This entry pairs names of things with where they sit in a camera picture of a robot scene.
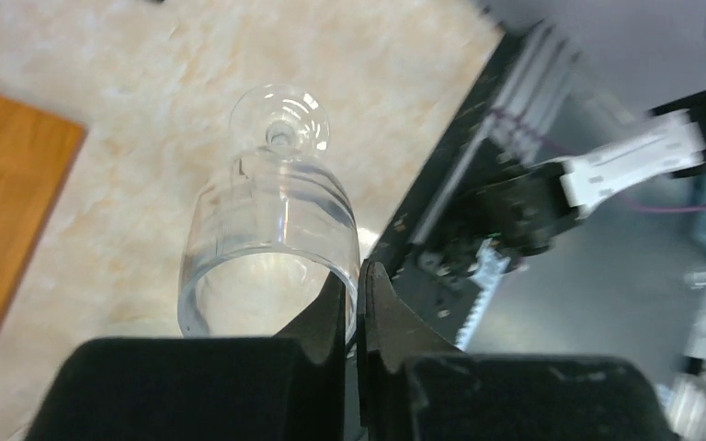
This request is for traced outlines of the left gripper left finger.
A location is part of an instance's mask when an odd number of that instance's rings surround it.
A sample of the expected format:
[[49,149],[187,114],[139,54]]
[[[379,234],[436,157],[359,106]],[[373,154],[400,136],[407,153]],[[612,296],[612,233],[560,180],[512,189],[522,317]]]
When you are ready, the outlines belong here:
[[64,361],[29,440],[339,440],[346,288],[277,334],[99,338]]

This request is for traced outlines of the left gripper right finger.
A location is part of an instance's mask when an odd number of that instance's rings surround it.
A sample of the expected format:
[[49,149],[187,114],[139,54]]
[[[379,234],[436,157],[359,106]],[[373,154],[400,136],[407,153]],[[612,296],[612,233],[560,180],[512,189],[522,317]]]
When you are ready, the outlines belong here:
[[467,354],[359,275],[359,414],[372,440],[673,440],[644,374],[615,356]]

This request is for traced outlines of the clear wine glass back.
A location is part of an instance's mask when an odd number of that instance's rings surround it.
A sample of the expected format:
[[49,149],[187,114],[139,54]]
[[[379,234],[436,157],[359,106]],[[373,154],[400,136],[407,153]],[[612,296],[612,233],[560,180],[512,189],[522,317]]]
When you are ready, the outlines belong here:
[[180,269],[177,321],[190,338],[276,334],[343,285],[356,329],[361,257],[350,199],[323,164],[330,123],[295,85],[246,92],[229,123],[230,154],[198,194]]

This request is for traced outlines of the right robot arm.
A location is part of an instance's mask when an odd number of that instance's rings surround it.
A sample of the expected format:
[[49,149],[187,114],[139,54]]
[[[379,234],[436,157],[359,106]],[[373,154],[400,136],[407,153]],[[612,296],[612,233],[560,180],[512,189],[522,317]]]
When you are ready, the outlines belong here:
[[[607,200],[661,175],[696,177],[697,240],[706,248],[706,91],[658,107],[620,141],[582,155],[558,155],[481,184],[461,195],[443,223],[439,244],[421,258],[446,284],[472,282],[477,294],[453,343],[465,349],[505,273],[591,215]],[[706,270],[687,281],[706,293]],[[687,440],[706,440],[706,296],[684,354],[685,368],[667,414]]]

